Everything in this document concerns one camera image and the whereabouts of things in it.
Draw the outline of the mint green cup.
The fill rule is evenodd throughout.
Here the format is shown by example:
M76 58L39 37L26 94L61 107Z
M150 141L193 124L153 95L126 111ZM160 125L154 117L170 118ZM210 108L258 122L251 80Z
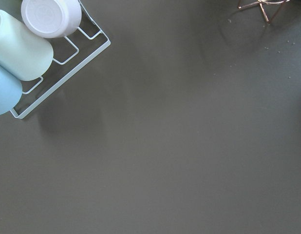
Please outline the mint green cup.
M42 76L51 66L54 51L44 38L0 10L0 66L23 81Z

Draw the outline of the white cup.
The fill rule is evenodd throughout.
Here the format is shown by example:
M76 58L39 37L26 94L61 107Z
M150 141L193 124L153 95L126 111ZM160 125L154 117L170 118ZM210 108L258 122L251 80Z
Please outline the white cup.
M21 16L34 34L43 38L61 38L77 30L82 12L77 0L24 0Z

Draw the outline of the blue cup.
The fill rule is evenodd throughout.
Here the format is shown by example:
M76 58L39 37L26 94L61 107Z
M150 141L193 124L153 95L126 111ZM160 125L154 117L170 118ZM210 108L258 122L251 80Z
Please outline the blue cup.
M0 66L0 115L14 108L21 96L20 80Z

